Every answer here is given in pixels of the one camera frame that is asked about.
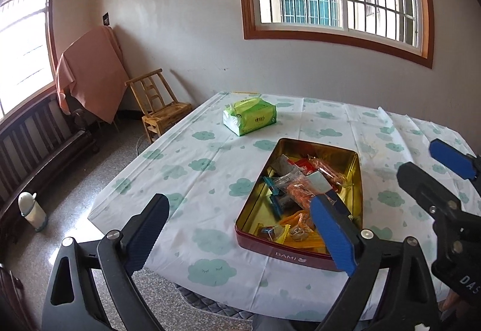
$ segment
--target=window frame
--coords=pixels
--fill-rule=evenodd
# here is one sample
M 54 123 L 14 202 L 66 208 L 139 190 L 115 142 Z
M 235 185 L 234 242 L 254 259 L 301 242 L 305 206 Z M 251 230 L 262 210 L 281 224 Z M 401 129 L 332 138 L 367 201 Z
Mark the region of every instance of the window frame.
M 11 0 L 3 0 L 2 5 Z M 54 40 L 54 13 L 52 9 L 52 0 L 47 0 L 46 6 L 46 23 L 47 27 L 45 28 L 46 34 L 46 41 L 47 41 L 47 51 L 49 53 L 49 60 L 51 66 L 51 72 L 54 77 L 54 80 L 49 84 L 45 85 L 44 87 L 40 88 L 34 94 L 30 95 L 27 99 L 19 103 L 17 106 L 12 108 L 9 112 L 7 112 L 3 118 L 0 119 L 0 131 L 2 131 L 6 126 L 8 126 L 11 122 L 13 122 L 16 118 L 22 115 L 25 111 L 33 107 L 39 101 L 43 100 L 46 96 L 50 95 L 53 91 L 55 91 L 55 70 L 58 65 L 57 59 L 57 51 L 55 49 L 55 40 Z
M 240 2 L 244 39 L 294 39 L 343 44 L 393 55 L 432 69 L 434 59 L 433 0 L 419 0 L 419 36 L 421 38 L 421 46 L 419 48 L 412 47 L 412 49 L 405 43 L 375 34 L 367 35 L 365 32 L 352 29 L 346 33 L 344 30 L 323 26 L 323 31 L 319 31 L 318 27 L 309 27 L 309 24 L 302 26 L 302 30 L 299 30 L 299 26 L 287 25 L 282 25 L 282 29 L 273 29 L 269 24 L 259 25 L 256 23 L 254 0 L 241 0 Z M 343 20 L 338 21 L 339 23 L 342 22 L 343 25 L 347 19 L 347 14 L 344 15 L 344 13 L 345 9 L 343 9 L 343 17 L 341 17 Z

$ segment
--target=gray quilted fabric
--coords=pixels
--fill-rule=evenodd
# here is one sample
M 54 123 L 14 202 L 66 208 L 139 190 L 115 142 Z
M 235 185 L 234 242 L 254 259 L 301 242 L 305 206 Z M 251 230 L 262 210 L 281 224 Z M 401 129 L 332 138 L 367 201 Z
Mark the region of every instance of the gray quilted fabric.
M 174 284 L 182 298 L 191 306 L 201 311 L 215 313 L 216 315 L 232 317 L 235 319 L 248 320 L 254 314 L 241 309 L 218 303 L 210 298 L 201 296 L 180 285 Z

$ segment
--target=wooden chair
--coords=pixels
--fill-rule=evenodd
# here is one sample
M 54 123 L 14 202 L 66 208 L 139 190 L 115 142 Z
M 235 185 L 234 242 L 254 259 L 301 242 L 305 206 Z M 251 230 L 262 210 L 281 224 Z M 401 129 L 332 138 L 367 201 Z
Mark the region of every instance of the wooden chair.
M 165 104 L 164 99 L 162 98 L 162 95 L 160 94 L 159 89 L 152 78 L 155 75 L 160 78 L 160 81 L 165 86 L 165 89 L 167 89 L 167 92 L 173 100 L 172 103 Z M 142 85 L 150 109 L 145 107 L 144 103 L 142 102 L 142 98 L 139 96 L 134 87 L 134 84 L 137 82 L 140 82 Z M 191 104 L 180 103 L 177 100 L 174 92 L 172 92 L 172 89 L 170 89 L 169 84 L 167 84 L 167 81 L 162 75 L 162 69 L 158 69 L 144 74 L 143 76 L 130 79 L 125 83 L 125 85 L 132 88 L 137 103 L 144 114 L 142 117 L 142 122 L 144 124 L 145 134 L 147 135 L 150 143 L 153 142 L 151 133 L 161 136 L 166 130 L 186 117 L 188 113 L 192 111 Z M 154 107 L 155 99 L 159 99 L 160 105 L 162 106 L 160 109 Z

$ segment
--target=terrazzo floor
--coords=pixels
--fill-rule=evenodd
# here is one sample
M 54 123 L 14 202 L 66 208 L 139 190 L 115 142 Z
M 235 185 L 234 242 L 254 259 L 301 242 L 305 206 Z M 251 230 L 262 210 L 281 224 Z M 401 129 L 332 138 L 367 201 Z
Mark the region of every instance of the terrazzo floor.
M 8 249 L 6 266 L 25 286 L 26 301 L 37 323 L 41 324 L 42 308 L 58 247 L 62 239 L 74 237 L 78 242 L 98 240 L 103 234 L 87 220 L 95 196 L 136 157 L 136 144 L 143 135 L 140 121 L 124 119 L 117 132 L 105 125 L 96 138 L 100 152 L 86 154 L 51 184 L 42 194 L 49 215 L 47 228 L 35 234 L 28 229 L 17 244 Z M 140 151 L 148 146 L 143 139 Z M 100 298 L 111 326 L 125 329 L 110 298 L 100 270 L 94 270 Z M 167 331 L 250 330 L 251 322 L 233 320 L 198 311 L 186 304 L 174 285 L 150 270 L 134 273 L 133 280 L 158 321 Z

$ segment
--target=wooden window frame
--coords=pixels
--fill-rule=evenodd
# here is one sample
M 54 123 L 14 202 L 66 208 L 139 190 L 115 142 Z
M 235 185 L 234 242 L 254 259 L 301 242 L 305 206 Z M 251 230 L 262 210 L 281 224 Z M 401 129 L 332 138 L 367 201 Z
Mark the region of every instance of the wooden window frame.
M 420 54 L 416 54 L 412 51 L 404 50 L 390 44 L 380 43 L 374 40 L 340 33 L 329 33 L 327 31 L 313 32 L 277 29 L 274 30 L 267 27 L 263 28 L 259 25 L 256 25 L 254 0 L 240 0 L 240 2 L 242 8 L 244 39 L 293 39 L 343 44 L 393 55 L 432 69 L 434 59 L 433 0 L 419 1 L 420 12 L 422 14 L 422 46 L 420 47 Z
M 8 127 L 12 122 L 14 122 L 18 117 L 20 117 L 23 113 L 28 111 L 32 108 L 35 104 L 39 101 L 43 100 L 53 92 L 55 92 L 55 70 L 58 65 L 57 59 L 57 51 L 55 49 L 55 40 L 54 40 L 54 12 L 52 7 L 53 0 L 47 0 L 47 47 L 50 57 L 50 65 L 52 75 L 54 76 L 54 81 L 45 85 L 44 87 L 40 88 L 34 94 L 30 95 L 27 99 L 19 103 L 15 106 L 12 110 L 5 114 L 5 116 L 0 119 L 0 131 L 3 131 L 6 127 Z

